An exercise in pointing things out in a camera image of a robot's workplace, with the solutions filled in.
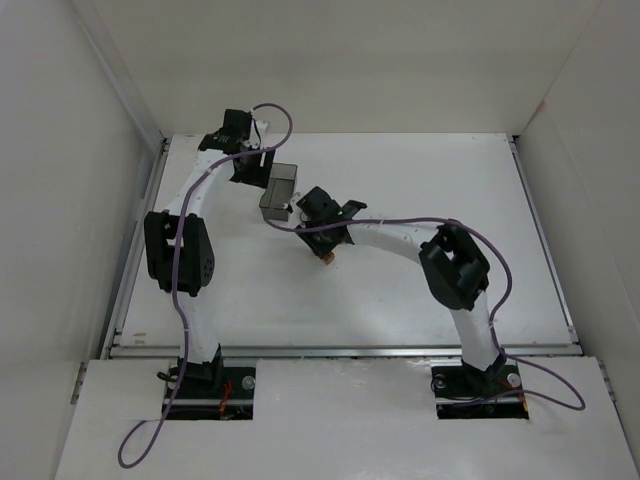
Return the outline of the aluminium right rail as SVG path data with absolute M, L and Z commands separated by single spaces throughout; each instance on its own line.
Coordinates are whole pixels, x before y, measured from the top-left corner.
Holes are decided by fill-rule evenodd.
M 561 310 L 562 310 L 562 314 L 563 314 L 563 318 L 564 321 L 566 323 L 567 326 L 567 331 L 568 334 L 571 338 L 571 343 L 573 344 L 572 350 L 576 350 L 576 355 L 583 355 L 584 354 L 584 350 L 581 346 L 580 343 L 580 339 L 578 336 L 578 333 L 576 331 L 567 301 L 566 301 L 566 297 L 564 295 L 564 291 L 562 289 L 559 277 L 558 277 L 558 273 L 556 270 L 556 266 L 554 264 L 550 249 L 549 249 L 549 245 L 542 227 L 542 223 L 540 221 L 540 217 L 538 215 L 535 203 L 534 203 L 534 199 L 531 193 L 531 190 L 529 188 L 529 184 L 527 182 L 526 176 L 525 176 L 525 172 L 524 172 L 524 168 L 522 166 L 522 162 L 520 159 L 520 155 L 519 155 L 519 151 L 518 151 L 518 147 L 517 147 L 517 140 L 518 140 L 518 136 L 507 136 L 508 139 L 508 144 L 511 150 L 511 154 L 514 160 L 514 164 L 520 179 L 520 183 L 522 185 L 522 188 L 524 190 L 524 195 L 526 198 L 526 202 L 528 204 L 528 208 L 530 210 L 530 213 L 532 215 L 533 218 L 533 222 L 534 222 L 534 226 L 536 229 L 536 233 L 539 239 L 539 243 L 542 247 L 543 250 L 543 254 L 544 254 L 544 258 L 545 258 L 545 262 L 547 265 L 547 269 L 551 275 L 551 279 L 552 279 L 552 283 L 553 283 L 553 287 L 554 287 L 554 291 L 556 294 L 556 297 L 558 299 L 558 302 L 560 304 Z

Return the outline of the aluminium left rail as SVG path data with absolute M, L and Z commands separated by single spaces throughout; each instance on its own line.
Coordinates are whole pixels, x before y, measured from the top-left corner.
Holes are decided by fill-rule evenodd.
M 143 219 L 149 204 L 157 197 L 169 146 L 170 140 L 164 138 L 154 154 L 145 151 L 142 155 L 95 359 L 109 357 L 126 319 L 144 247 Z

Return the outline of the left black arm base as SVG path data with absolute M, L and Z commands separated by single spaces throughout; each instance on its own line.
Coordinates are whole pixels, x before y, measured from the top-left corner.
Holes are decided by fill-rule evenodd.
M 185 375 L 168 420 L 248 421 L 254 415 L 256 368 L 223 367 L 213 383 Z

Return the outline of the aluminium rail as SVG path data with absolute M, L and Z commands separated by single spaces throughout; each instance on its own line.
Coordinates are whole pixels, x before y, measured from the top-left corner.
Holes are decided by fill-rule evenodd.
M 170 140 L 164 138 L 154 154 L 145 151 L 142 155 L 95 359 L 109 357 L 126 319 L 144 247 L 143 219 L 149 204 L 157 197 L 169 146 Z
M 533 222 L 534 222 L 534 226 L 536 229 L 536 233 L 539 239 L 539 243 L 542 247 L 543 250 L 543 254 L 544 254 L 544 258 L 545 258 L 545 262 L 547 265 L 547 269 L 551 275 L 551 279 L 552 279 L 552 283 L 553 283 L 553 287 L 554 287 L 554 291 L 556 294 L 556 297 L 558 299 L 558 302 L 560 304 L 561 310 L 562 310 L 562 314 L 563 314 L 563 318 L 564 321 L 566 323 L 567 326 L 567 331 L 568 334 L 571 338 L 571 343 L 573 344 L 572 350 L 576 350 L 576 355 L 583 355 L 584 354 L 584 350 L 581 346 L 580 343 L 580 339 L 578 336 L 578 333 L 576 331 L 567 301 L 566 301 L 566 297 L 564 295 L 564 291 L 562 289 L 559 277 L 558 277 L 558 273 L 556 270 L 556 266 L 554 264 L 550 249 L 549 249 L 549 245 L 542 227 L 542 223 L 540 221 L 540 217 L 538 215 L 535 203 L 534 203 L 534 199 L 531 193 L 531 190 L 529 188 L 529 184 L 527 182 L 526 176 L 525 176 L 525 172 L 524 172 L 524 168 L 522 166 L 522 162 L 520 159 L 520 155 L 519 155 L 519 151 L 518 151 L 518 147 L 517 147 L 517 140 L 518 140 L 518 136 L 507 136 L 508 139 L 508 144 L 511 150 L 511 154 L 514 160 L 514 164 L 520 179 L 520 183 L 522 185 L 522 188 L 524 190 L 524 195 L 526 198 L 526 202 L 528 204 L 528 208 L 530 210 L 530 213 L 532 215 L 533 218 Z
M 578 357 L 583 356 L 579 344 L 551 346 L 521 346 L 507 348 L 509 354 L 518 357 Z M 123 347 L 113 346 L 109 358 L 172 358 L 179 355 L 178 347 Z M 454 358 L 461 356 L 456 347 L 223 347 L 222 355 L 229 358 Z

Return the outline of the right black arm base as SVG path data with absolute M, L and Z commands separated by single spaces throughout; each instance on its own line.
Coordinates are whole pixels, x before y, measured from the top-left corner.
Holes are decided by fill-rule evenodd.
M 462 364 L 437 365 L 431 374 L 439 420 L 529 419 L 520 372 L 513 362 L 488 372 Z

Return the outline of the striped brown wood block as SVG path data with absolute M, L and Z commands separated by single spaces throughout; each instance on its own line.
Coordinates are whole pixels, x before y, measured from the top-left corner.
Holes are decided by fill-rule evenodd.
M 333 253 L 328 253 L 328 254 L 326 254 L 326 255 L 321 257 L 321 260 L 325 264 L 330 264 L 334 259 L 335 259 L 335 255 Z

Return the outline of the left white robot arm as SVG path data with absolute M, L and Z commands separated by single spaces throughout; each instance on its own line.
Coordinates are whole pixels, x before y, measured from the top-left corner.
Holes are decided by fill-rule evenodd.
M 205 218 L 230 182 L 267 188 L 275 149 L 263 146 L 265 127 L 259 122 L 247 131 L 222 127 L 205 135 L 180 191 L 164 209 L 144 218 L 149 276 L 171 295 L 182 324 L 183 354 L 175 376 L 183 385 L 222 381 L 220 342 L 205 306 L 205 288 L 216 264 Z

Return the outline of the smoky transparent plastic bin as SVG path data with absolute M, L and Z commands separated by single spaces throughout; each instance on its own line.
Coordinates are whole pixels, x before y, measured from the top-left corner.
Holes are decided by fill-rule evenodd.
M 274 163 L 259 208 L 265 221 L 287 221 L 292 211 L 291 198 L 296 191 L 298 166 Z

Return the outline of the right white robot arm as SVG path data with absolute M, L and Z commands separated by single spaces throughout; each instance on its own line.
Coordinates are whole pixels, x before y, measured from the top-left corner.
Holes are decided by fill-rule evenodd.
M 467 381 L 488 386 L 505 364 L 493 339 L 486 291 L 490 264 L 471 235 L 451 223 L 435 227 L 374 220 L 363 202 L 339 205 L 315 187 L 295 201 L 299 237 L 326 260 L 341 244 L 380 249 L 418 264 L 433 298 L 451 313 L 459 335 Z

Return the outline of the aluminium front rail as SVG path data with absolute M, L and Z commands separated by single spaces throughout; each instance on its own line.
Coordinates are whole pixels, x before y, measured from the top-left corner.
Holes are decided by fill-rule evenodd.
M 518 357 L 578 357 L 583 356 L 579 344 L 551 346 L 521 346 L 507 348 L 509 354 Z M 172 358 L 179 355 L 178 347 L 123 347 L 113 346 L 109 358 Z M 229 358 L 454 358 L 461 356 L 456 347 L 223 347 L 222 355 Z

